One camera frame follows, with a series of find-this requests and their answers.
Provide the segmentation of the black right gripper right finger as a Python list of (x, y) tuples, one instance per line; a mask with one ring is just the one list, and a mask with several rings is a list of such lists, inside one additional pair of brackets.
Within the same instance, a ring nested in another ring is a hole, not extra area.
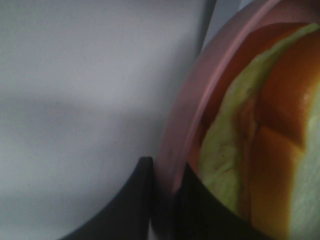
[(175, 240), (268, 240), (223, 206), (202, 184), (189, 164), (174, 206)]

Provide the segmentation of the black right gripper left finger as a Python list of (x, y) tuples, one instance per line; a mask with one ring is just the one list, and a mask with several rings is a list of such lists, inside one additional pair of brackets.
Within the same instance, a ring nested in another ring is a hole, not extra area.
[(118, 194), (64, 240), (146, 240), (153, 198), (153, 159), (141, 157)]

